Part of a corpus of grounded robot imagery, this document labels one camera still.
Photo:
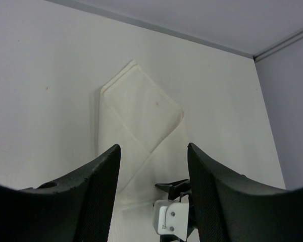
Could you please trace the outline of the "white cloth napkin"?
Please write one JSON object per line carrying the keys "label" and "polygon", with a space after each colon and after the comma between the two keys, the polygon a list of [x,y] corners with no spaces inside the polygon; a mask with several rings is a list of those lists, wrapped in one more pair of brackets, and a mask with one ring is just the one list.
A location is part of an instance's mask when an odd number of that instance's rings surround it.
{"label": "white cloth napkin", "polygon": [[95,152],[121,148],[108,240],[158,241],[153,204],[167,195],[156,184],[188,178],[184,111],[133,61],[98,97]]}

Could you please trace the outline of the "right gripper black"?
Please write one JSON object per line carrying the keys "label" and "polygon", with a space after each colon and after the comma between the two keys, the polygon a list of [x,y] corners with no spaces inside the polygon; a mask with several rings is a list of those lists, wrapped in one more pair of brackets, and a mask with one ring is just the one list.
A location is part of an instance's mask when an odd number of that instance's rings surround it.
{"label": "right gripper black", "polygon": [[[189,204],[187,238],[197,229],[194,201],[189,179],[179,180],[168,184],[155,184],[155,187],[168,194],[166,200],[176,200]],[[182,241],[174,235],[160,235],[160,241]]]}

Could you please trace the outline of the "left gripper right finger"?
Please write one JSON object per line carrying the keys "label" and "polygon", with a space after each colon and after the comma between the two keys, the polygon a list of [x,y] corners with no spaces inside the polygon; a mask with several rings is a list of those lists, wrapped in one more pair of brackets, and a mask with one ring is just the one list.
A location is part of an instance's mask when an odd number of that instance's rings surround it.
{"label": "left gripper right finger", "polygon": [[187,162],[200,241],[303,241],[303,188],[254,181],[194,143]]}

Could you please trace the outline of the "right aluminium frame post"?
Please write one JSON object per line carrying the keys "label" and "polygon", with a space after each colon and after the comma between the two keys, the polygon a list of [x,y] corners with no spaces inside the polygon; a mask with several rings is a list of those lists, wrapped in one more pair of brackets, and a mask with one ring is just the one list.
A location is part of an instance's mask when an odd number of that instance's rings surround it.
{"label": "right aluminium frame post", "polygon": [[289,47],[290,45],[303,39],[303,28],[295,31],[294,33],[286,36],[285,38],[273,43],[267,48],[261,50],[260,52],[253,55],[253,60],[255,63],[272,56],[273,54]]}

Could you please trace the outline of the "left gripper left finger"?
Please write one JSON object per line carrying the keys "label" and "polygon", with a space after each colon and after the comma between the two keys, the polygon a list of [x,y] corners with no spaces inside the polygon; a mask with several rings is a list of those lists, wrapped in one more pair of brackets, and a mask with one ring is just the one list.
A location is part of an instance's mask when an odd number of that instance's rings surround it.
{"label": "left gripper left finger", "polygon": [[107,241],[120,160],[116,144],[37,188],[0,185],[0,241]]}

